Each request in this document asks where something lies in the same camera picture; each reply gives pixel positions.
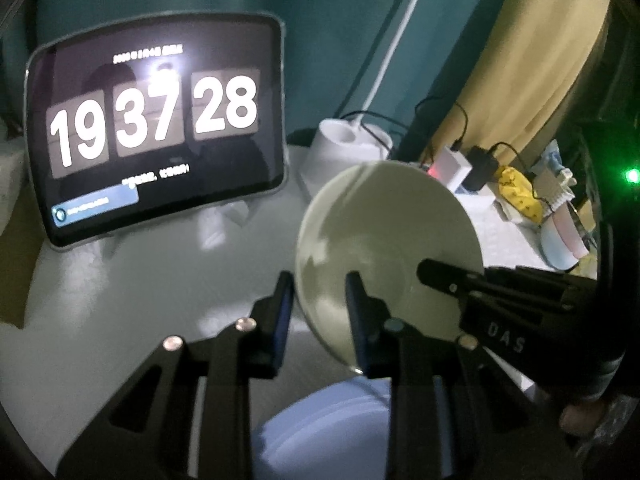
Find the pale green bowl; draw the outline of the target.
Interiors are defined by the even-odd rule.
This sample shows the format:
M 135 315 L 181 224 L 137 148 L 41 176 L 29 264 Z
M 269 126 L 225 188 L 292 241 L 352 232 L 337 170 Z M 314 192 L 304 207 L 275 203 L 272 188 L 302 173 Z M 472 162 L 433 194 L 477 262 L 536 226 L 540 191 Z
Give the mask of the pale green bowl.
M 294 275 L 306 321 L 331 356 L 357 365 L 345 294 L 352 271 L 395 318 L 426 336 L 453 341 L 460 335 L 457 300 L 416 274 L 426 258 L 484 269 L 470 217 L 426 172 L 402 162 L 368 162 L 320 188 L 300 225 Z

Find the yellow packet by bowls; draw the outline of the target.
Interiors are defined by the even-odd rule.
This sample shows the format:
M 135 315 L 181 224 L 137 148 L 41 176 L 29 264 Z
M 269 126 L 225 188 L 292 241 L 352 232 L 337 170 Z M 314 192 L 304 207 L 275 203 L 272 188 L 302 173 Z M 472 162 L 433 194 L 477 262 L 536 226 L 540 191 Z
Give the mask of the yellow packet by bowls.
M 588 254 L 579 259 L 576 266 L 570 270 L 570 275 L 596 280 L 598 278 L 598 248 L 590 240 L 586 241 L 586 247 Z

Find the white lace tablecloth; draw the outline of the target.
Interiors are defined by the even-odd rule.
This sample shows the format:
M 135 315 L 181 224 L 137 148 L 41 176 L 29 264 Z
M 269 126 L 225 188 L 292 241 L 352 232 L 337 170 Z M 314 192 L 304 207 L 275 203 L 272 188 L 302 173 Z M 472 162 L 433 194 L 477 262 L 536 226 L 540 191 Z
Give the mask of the white lace tablecloth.
M 522 216 L 511 217 L 512 212 L 514 209 L 503 208 L 497 197 L 485 211 L 466 211 L 480 241 L 484 266 L 555 271 L 542 254 L 538 226 Z

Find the white power strip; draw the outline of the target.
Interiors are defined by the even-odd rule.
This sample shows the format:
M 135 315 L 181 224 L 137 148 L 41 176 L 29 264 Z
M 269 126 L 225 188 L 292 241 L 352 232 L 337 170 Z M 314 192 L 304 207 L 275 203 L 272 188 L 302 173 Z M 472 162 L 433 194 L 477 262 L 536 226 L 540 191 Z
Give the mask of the white power strip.
M 485 185 L 484 188 L 482 188 L 480 191 L 476 192 L 467 191 L 461 185 L 460 188 L 457 189 L 457 192 L 451 194 L 454 194 L 454 197 L 459 201 L 459 203 L 467 212 L 485 211 L 494 203 L 496 199 L 494 192 L 492 192 L 487 185 Z

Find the yellow snack bag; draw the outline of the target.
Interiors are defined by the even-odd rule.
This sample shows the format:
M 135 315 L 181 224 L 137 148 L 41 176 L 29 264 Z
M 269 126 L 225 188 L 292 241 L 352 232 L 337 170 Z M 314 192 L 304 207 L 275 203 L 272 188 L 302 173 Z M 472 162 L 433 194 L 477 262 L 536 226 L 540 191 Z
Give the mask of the yellow snack bag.
M 519 214 L 535 224 L 544 220 L 544 206 L 534 197 L 529 180 L 511 166 L 501 166 L 497 172 L 498 191 Z

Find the white charger adapter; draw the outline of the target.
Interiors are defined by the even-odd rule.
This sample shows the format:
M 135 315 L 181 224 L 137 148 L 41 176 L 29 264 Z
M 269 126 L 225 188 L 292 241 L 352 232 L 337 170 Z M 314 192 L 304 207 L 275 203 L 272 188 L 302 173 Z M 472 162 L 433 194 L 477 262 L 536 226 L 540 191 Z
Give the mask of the white charger adapter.
M 455 193 L 471 170 L 472 165 L 461 152 L 444 146 L 427 169 L 427 174 Z

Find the blue plate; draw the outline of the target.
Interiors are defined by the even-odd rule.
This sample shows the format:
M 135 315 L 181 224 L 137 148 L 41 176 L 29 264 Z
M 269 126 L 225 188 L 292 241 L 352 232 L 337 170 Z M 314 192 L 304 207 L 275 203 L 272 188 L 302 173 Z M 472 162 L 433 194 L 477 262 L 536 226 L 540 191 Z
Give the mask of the blue plate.
M 383 479 L 390 381 L 356 377 L 311 393 L 252 434 L 256 479 Z

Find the black charger adapter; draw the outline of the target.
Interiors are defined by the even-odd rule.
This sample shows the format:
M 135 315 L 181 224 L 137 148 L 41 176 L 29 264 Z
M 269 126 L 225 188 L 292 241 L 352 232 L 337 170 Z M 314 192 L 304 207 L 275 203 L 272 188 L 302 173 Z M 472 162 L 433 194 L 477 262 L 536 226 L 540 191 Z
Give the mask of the black charger adapter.
M 462 182 L 462 186 L 471 192 L 480 191 L 496 173 L 499 163 L 495 156 L 496 148 L 480 148 L 473 146 L 466 160 L 471 164 L 471 171 Z

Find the white woven basket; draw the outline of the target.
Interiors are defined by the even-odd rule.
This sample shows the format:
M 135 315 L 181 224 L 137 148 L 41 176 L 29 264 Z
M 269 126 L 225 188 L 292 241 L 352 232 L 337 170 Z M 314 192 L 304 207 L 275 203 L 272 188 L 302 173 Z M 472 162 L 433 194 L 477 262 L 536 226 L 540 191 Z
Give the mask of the white woven basket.
M 538 200 L 546 207 L 548 214 L 555 212 L 559 206 L 574 200 L 572 186 L 577 183 L 573 173 L 565 168 L 558 174 L 545 169 L 534 179 L 534 188 Z

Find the white desk lamp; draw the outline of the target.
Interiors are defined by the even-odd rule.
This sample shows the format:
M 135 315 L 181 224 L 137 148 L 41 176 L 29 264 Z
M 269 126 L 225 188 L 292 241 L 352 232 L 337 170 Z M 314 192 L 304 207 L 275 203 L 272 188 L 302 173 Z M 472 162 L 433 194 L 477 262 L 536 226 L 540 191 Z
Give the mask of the white desk lamp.
M 371 88 L 351 120 L 326 118 L 319 122 L 317 133 L 304 162 L 299 168 L 299 179 L 310 197 L 314 197 L 323 185 L 345 169 L 385 160 L 392 152 L 393 142 L 382 129 L 368 127 L 363 118 L 372 116 L 370 106 L 378 94 L 402 36 L 410 23 L 419 0 L 409 0 L 404 13 L 382 58 Z

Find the yellow curtain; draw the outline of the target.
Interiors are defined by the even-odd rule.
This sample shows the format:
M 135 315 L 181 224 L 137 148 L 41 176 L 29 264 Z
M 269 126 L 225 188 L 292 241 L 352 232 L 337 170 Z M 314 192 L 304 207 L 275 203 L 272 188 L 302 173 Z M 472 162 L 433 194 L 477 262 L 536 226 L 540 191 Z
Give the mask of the yellow curtain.
M 502 164 L 523 151 L 573 87 L 610 0 L 504 0 L 471 76 L 432 140 L 434 151 L 498 148 Z

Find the tablet showing clock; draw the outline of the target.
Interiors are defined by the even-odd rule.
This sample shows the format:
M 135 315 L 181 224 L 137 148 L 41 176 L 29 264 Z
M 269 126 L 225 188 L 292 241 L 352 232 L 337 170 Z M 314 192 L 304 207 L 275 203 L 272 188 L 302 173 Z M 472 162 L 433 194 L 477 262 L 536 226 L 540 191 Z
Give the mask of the tablet showing clock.
M 181 12 L 35 50 L 24 126 L 49 243 L 67 249 L 280 188 L 283 40 L 270 14 Z

